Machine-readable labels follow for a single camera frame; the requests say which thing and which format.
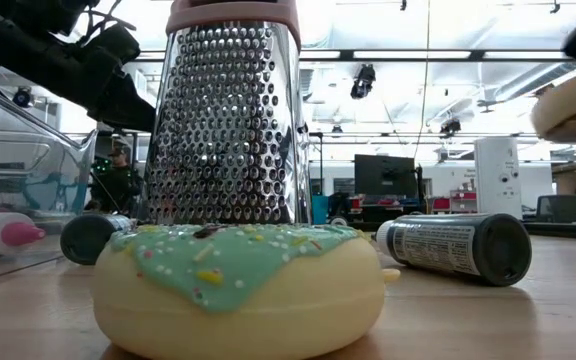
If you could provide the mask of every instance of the clear plastic container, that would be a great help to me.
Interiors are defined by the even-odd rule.
[[[59,249],[83,212],[96,136],[75,142],[0,97],[0,258]]]

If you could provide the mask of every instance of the can label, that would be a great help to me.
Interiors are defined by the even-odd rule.
[[[412,265],[480,275],[473,257],[474,236],[472,226],[400,224],[393,248]]]

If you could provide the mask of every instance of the pink cap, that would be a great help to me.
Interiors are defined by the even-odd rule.
[[[13,222],[1,229],[1,241],[8,246],[23,246],[46,236],[42,229],[23,222]]]
[[[301,50],[296,0],[175,0],[170,8],[166,33],[223,21],[268,21],[284,24],[290,29],[297,48]]]

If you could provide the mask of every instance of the black cap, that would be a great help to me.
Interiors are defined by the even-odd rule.
[[[108,156],[119,156],[130,154],[130,148],[124,145],[116,145]]]

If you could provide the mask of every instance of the mint green frosting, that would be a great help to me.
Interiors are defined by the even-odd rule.
[[[133,257],[135,276],[218,313],[237,310],[293,259],[321,256],[357,237],[350,227],[331,225],[143,226],[114,233],[110,246]]]

